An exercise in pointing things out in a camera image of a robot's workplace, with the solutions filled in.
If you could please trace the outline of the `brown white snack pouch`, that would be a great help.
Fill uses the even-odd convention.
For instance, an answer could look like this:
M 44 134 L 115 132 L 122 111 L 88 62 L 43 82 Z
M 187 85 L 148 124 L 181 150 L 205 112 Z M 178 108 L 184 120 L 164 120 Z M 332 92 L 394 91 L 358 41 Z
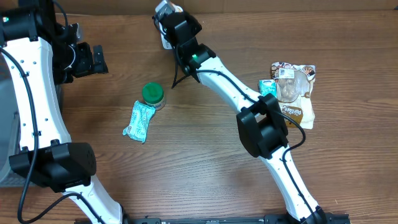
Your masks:
M 271 77 L 276 84 L 277 100 L 281 112 L 293 119 L 303 129 L 312 129 L 315 113 L 311 102 L 316 67 L 275 62 Z

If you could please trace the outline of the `small teal carton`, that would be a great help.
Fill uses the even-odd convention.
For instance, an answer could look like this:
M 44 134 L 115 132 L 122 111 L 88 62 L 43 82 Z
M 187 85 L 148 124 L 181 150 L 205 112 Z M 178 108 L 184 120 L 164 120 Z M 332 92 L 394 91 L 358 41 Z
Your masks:
M 275 84 L 275 80 L 259 80 L 258 83 L 259 93 L 262 96 L 266 96 L 268 94 L 272 94 L 274 97 L 277 97 L 277 88 Z

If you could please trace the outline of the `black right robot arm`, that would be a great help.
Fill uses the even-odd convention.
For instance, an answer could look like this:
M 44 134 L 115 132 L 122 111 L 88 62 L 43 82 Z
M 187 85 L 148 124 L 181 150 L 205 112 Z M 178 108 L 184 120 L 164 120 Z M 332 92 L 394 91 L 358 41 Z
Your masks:
M 276 182 L 289 223 L 327 223 L 326 214 L 306 188 L 292 159 L 287 140 L 288 117 L 277 98 L 250 89 L 237 79 L 209 47 L 197 42 L 199 22 L 188 12 L 166 4 L 153 17 L 160 33 L 172 46 L 176 63 L 229 104 L 236 113 L 239 139 L 252 157 L 258 157 Z

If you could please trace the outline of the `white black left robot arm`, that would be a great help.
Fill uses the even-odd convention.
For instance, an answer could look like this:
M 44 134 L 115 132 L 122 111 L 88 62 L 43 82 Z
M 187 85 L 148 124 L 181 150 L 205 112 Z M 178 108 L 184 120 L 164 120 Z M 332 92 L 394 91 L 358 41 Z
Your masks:
M 123 207 L 96 175 L 86 142 L 73 142 L 56 87 L 107 73 L 103 48 L 82 40 L 80 26 L 60 24 L 56 1 L 19 1 L 1 13 L 1 53 L 10 71 L 20 117 L 20 152 L 9 157 L 27 184 L 48 187 L 74 201 L 90 223 L 127 223 Z

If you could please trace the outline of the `teal tissue pack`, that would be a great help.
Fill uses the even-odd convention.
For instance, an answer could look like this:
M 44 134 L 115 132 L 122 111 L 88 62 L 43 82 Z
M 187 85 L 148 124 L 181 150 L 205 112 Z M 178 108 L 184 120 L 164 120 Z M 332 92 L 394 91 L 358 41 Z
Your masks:
M 123 129 L 123 135 L 135 141 L 145 143 L 150 120 L 155 115 L 155 108 L 139 101 L 134 103 L 129 125 Z

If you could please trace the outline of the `green capped bottle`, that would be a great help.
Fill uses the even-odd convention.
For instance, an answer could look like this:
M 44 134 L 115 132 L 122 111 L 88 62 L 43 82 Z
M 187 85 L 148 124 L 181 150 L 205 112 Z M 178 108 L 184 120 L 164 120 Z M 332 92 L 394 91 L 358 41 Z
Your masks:
M 164 89 L 156 82 L 147 83 L 142 89 L 142 97 L 145 103 L 161 110 L 166 104 Z

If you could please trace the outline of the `orange tissue pack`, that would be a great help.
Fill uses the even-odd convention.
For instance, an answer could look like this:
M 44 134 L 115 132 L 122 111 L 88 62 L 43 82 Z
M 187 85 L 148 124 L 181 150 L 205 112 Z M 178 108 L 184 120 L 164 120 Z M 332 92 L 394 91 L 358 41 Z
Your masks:
M 174 6 L 175 12 L 183 12 L 183 9 L 180 6 Z

